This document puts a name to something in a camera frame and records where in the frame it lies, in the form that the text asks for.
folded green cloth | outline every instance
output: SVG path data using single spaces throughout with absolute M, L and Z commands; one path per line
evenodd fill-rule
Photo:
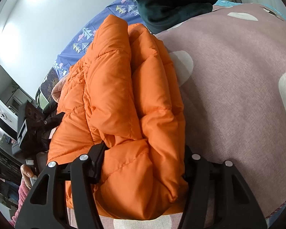
M 217 0 L 137 0 L 137 8 L 147 28 L 160 33 L 192 17 L 212 11 Z

orange puffer jacket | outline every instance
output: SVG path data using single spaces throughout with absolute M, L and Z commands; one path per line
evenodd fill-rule
M 172 61 L 142 24 L 113 15 L 85 56 L 70 68 L 48 162 L 72 162 L 106 143 L 98 212 L 117 219 L 155 219 L 183 211 L 185 120 Z M 67 206 L 73 208 L 70 183 Z

metal bolt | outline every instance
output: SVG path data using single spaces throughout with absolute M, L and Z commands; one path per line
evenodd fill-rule
M 228 167 L 232 167 L 233 166 L 233 163 L 230 160 L 225 161 L 224 164 L 226 166 L 228 166 Z
M 56 165 L 56 163 L 54 161 L 48 163 L 48 166 L 50 168 L 53 168 L 55 165 Z
M 194 160 L 199 160 L 199 159 L 201 159 L 201 157 L 200 157 L 199 154 L 193 154 L 193 155 L 192 155 L 192 158 L 193 158 Z
M 83 154 L 83 155 L 80 156 L 80 160 L 81 161 L 85 161 L 87 159 L 88 159 L 88 155 L 87 154 Z

blue bedsheet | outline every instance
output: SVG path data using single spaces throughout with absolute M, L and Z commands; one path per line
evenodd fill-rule
M 142 23 L 145 25 L 137 10 L 136 0 L 114 1 L 89 21 L 71 40 L 61 54 L 57 56 L 53 68 L 59 79 L 63 78 L 69 72 L 69 68 L 84 56 L 87 48 L 94 39 L 96 30 L 108 15 L 116 15 L 124 19 L 128 25 L 134 23 Z

pink sleeve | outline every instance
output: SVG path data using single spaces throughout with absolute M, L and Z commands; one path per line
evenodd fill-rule
M 20 209 L 26 199 L 26 197 L 28 196 L 29 193 L 29 188 L 26 186 L 26 183 L 24 182 L 24 180 L 22 179 L 21 181 L 21 185 L 19 187 L 19 202 L 18 202 L 18 210 L 15 213 L 15 216 L 12 217 L 12 221 L 10 221 L 10 224 L 15 227 Z

